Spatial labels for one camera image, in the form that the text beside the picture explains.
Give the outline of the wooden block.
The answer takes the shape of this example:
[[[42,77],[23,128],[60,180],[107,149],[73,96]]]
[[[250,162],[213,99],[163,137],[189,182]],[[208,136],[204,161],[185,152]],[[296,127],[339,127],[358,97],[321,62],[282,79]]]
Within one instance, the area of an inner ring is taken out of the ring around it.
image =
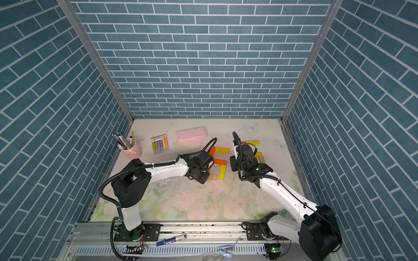
[[[217,179],[218,179],[217,175],[214,175],[214,174],[209,175],[209,180],[216,181]]]

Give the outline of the orange block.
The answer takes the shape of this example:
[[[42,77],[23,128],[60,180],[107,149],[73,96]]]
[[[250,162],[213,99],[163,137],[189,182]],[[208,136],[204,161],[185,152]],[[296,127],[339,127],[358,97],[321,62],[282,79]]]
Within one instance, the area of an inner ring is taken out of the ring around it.
[[[214,159],[214,164],[216,165],[226,165],[227,161],[221,159]]]

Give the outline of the orange block low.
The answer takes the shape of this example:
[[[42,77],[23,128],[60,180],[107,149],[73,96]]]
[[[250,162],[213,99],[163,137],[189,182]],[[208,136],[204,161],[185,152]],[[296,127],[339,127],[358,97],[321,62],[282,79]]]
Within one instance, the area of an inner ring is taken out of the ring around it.
[[[215,147],[213,147],[213,148],[210,150],[209,155],[210,155],[211,157],[213,157],[213,156],[214,156],[215,150],[216,150],[216,148],[215,148]]]

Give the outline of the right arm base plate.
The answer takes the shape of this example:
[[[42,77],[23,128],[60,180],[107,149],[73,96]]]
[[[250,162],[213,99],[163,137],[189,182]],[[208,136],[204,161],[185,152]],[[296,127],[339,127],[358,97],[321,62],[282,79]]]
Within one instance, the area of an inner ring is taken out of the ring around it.
[[[245,230],[248,241],[273,240],[281,241],[288,240],[282,236],[274,235],[268,228],[266,223],[250,223],[243,222],[241,227]]]

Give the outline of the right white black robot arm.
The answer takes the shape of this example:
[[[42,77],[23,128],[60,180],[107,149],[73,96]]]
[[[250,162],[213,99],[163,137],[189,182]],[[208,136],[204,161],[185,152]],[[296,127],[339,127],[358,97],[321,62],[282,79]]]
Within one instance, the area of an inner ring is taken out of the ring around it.
[[[250,145],[234,143],[234,154],[231,167],[238,172],[239,179],[268,193],[293,217],[285,219],[276,212],[263,217],[260,229],[265,238],[287,238],[299,244],[312,261],[322,261],[342,247],[342,235],[329,206],[319,206],[290,188],[270,166],[257,161]]]

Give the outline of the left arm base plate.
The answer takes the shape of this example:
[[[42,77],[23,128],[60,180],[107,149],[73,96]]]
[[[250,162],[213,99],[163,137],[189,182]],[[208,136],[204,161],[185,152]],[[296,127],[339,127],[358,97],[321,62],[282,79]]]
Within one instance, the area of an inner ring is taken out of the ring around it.
[[[116,242],[142,242],[158,241],[161,224],[141,224],[139,227],[128,231],[123,224],[114,226],[113,240]]]

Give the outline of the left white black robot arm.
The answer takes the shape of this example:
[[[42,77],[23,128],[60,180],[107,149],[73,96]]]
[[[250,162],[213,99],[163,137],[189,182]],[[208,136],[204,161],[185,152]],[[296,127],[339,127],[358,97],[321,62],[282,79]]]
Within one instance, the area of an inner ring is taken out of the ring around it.
[[[139,202],[149,184],[173,177],[187,177],[204,184],[209,179],[208,170],[213,164],[213,157],[206,151],[181,154],[168,162],[145,164],[140,159],[130,161],[110,181],[118,199],[116,209],[126,230],[133,231],[143,224]]]

